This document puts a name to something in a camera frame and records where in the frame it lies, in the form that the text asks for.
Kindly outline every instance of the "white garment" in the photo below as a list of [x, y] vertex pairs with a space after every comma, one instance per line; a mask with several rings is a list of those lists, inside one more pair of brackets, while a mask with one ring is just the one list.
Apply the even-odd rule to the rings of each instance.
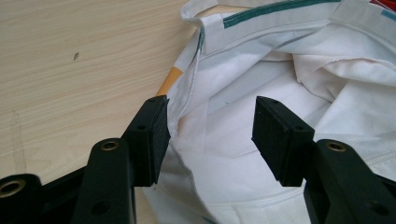
[[[396, 180], [396, 15], [359, 0], [273, 2], [182, 8], [203, 29], [175, 63], [172, 138], [145, 189], [160, 223], [309, 223], [303, 188], [282, 188], [250, 140], [257, 95]], [[256, 8], [194, 18], [217, 4]]]

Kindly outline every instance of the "green stripe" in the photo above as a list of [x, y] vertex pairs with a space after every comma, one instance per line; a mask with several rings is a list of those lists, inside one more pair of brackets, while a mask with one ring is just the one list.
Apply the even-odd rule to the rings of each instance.
[[297, 7], [309, 7], [321, 3], [341, 2], [341, 0], [296, 0], [288, 2], [274, 3], [262, 7], [255, 7], [246, 11], [242, 11], [227, 18], [224, 18], [224, 28], [234, 26], [242, 21], [248, 21], [252, 18], [269, 14], [272, 12], [293, 9]]

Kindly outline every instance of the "white fabric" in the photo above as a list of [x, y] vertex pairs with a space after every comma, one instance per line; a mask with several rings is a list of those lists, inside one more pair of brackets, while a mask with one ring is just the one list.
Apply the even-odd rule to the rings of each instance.
[[[191, 1], [181, 14], [221, 2]], [[168, 92], [159, 184], [145, 189], [160, 223], [309, 223], [303, 188], [281, 188], [250, 140], [257, 95], [396, 180], [396, 20], [383, 10], [346, 0], [275, 11], [205, 33], [201, 49], [196, 33]]]

